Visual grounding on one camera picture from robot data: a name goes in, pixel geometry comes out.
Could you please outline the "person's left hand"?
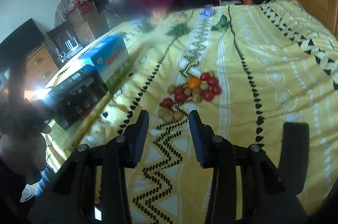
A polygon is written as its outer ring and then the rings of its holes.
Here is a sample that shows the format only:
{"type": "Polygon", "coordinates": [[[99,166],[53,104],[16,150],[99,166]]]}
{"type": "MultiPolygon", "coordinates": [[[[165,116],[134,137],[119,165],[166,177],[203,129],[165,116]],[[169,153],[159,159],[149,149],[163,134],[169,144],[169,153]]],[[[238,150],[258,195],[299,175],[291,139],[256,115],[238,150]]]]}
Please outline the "person's left hand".
{"type": "Polygon", "coordinates": [[[25,139],[14,135],[2,135],[1,161],[19,175],[26,175],[34,170],[40,172],[45,170],[45,138],[40,133],[25,139]]]}

